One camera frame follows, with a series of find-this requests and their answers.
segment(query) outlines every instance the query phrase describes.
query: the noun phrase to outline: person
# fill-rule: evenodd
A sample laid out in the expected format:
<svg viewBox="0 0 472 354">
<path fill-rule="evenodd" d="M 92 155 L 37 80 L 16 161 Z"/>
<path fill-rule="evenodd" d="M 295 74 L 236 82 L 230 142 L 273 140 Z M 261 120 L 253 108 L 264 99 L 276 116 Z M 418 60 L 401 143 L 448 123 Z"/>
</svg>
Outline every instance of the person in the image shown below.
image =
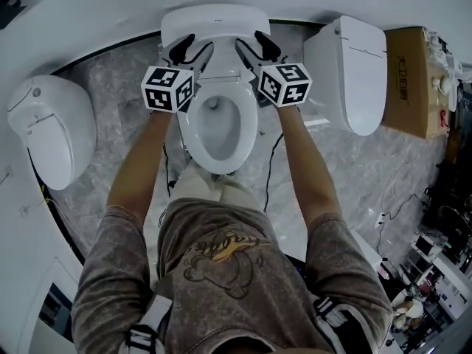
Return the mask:
<svg viewBox="0 0 472 354">
<path fill-rule="evenodd" d="M 79 353 L 121 353 L 133 341 L 130 332 L 143 326 L 152 327 L 149 336 L 156 333 L 166 353 L 341 353 L 339 342 L 343 353 L 380 349 L 392 320 L 389 300 L 341 217 L 333 181 L 298 109 L 277 112 L 308 229 L 305 278 L 281 252 L 250 192 L 213 181 L 191 162 L 167 206 L 157 243 L 159 281 L 150 292 L 143 222 L 172 117 L 153 112 L 114 180 L 83 267 L 72 308 Z M 162 300 L 172 304 L 153 307 Z M 333 324 L 325 313 L 335 306 Z M 350 343 L 345 335 L 333 338 L 342 330 Z"/>
</svg>

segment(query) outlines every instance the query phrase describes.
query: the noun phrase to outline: marble floor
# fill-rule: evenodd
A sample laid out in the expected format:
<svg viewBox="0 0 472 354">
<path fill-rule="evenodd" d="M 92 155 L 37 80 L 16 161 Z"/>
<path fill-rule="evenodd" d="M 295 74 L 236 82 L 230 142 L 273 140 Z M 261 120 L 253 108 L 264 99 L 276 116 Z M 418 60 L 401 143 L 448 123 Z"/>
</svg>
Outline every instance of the marble floor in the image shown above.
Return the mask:
<svg viewBox="0 0 472 354">
<path fill-rule="evenodd" d="M 287 24 L 272 24 L 271 30 L 282 49 L 297 60 L 302 59 L 302 42 L 317 32 L 314 27 Z M 148 118 L 140 83 L 148 66 L 158 59 L 159 44 L 159 36 L 137 41 L 59 74 L 86 89 L 97 121 L 97 149 L 92 163 L 65 190 L 52 191 L 53 198 L 73 226 L 69 227 L 72 237 L 85 256 L 94 242 L 114 176 Z M 302 113 L 305 119 L 316 116 L 308 103 L 302 107 Z M 268 160 L 280 133 L 276 111 L 272 107 L 261 108 L 254 149 L 235 176 L 254 193 L 261 206 L 265 198 Z M 375 222 L 382 211 L 395 214 L 411 194 L 421 196 L 424 187 L 434 181 L 435 164 L 444 156 L 445 136 L 424 140 L 379 127 L 372 135 L 362 137 L 333 129 L 329 124 L 311 127 L 310 134 L 327 162 L 349 227 L 358 231 L 373 248 L 378 245 L 380 254 L 397 265 L 408 251 L 409 240 L 423 214 L 420 203 L 410 200 L 396 219 L 387 221 L 381 242 Z M 176 118 L 169 129 L 166 146 L 169 177 L 170 180 L 177 179 L 185 161 Z M 145 221 L 150 263 L 157 260 L 159 217 L 168 200 L 165 178 L 164 161 L 161 161 L 153 202 Z M 267 214 L 280 247 L 286 254 L 303 259 L 306 229 L 291 185 L 283 140 L 274 154 L 268 191 Z"/>
</svg>

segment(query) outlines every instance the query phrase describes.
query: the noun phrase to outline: toilet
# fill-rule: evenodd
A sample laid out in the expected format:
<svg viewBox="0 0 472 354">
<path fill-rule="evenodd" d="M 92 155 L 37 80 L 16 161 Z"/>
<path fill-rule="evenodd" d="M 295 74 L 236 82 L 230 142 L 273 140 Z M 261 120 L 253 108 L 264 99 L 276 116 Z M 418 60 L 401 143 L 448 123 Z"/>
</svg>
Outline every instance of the toilet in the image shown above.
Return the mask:
<svg viewBox="0 0 472 354">
<path fill-rule="evenodd" d="M 177 113 L 184 144 L 193 159 L 214 174 L 234 172 L 247 159 L 257 136 L 257 101 L 249 82 L 254 75 L 235 50 L 243 38 L 256 52 L 256 30 L 270 34 L 267 15 L 253 7 L 204 4 L 168 13 L 162 19 L 162 44 L 195 34 L 187 50 L 192 59 L 209 41 L 213 55 L 202 71 L 201 86 L 186 112 Z"/>
<path fill-rule="evenodd" d="M 370 135 L 386 99 L 386 40 L 382 30 L 343 15 L 303 43 L 313 79 L 309 98 L 334 128 Z"/>
<path fill-rule="evenodd" d="M 97 127 L 90 97 L 77 84 L 56 76 L 32 77 L 11 97 L 7 119 L 49 188 L 65 189 L 90 164 Z"/>
</svg>

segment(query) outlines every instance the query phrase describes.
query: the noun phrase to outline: leg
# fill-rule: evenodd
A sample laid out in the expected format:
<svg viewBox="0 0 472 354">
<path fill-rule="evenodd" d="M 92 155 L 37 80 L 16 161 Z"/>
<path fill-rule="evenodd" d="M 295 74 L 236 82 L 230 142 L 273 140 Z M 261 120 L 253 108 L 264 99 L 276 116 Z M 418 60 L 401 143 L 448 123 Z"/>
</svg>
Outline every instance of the leg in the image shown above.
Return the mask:
<svg viewBox="0 0 472 354">
<path fill-rule="evenodd" d="M 174 186 L 169 203 L 180 198 L 201 198 L 213 201 L 211 186 L 212 179 L 209 172 L 191 160 Z"/>
<path fill-rule="evenodd" d="M 224 204 L 234 204 L 248 209 L 261 210 L 256 198 L 243 185 L 229 178 L 223 178 L 220 202 Z"/>
</svg>

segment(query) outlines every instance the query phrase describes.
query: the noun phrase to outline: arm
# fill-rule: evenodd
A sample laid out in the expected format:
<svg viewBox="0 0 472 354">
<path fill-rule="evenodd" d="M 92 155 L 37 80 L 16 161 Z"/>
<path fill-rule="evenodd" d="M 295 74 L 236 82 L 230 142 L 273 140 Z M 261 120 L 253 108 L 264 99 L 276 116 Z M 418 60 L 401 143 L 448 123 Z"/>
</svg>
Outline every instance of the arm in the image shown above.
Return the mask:
<svg viewBox="0 0 472 354">
<path fill-rule="evenodd" d="M 333 180 L 295 105 L 278 108 L 288 165 L 303 218 L 311 223 L 327 212 L 341 213 Z"/>
<path fill-rule="evenodd" d="M 79 353 L 116 353 L 152 296 L 142 222 L 171 117 L 151 114 L 114 180 L 72 306 L 72 334 Z"/>
<path fill-rule="evenodd" d="M 171 113 L 154 112 L 126 156 L 108 195 L 107 206 L 120 206 L 145 221 L 153 197 L 161 148 L 172 118 Z"/>
<path fill-rule="evenodd" d="M 279 108 L 296 199 L 308 228 L 306 284 L 356 308 L 380 347 L 392 309 L 372 266 L 341 218 L 333 180 L 296 106 Z"/>
</svg>

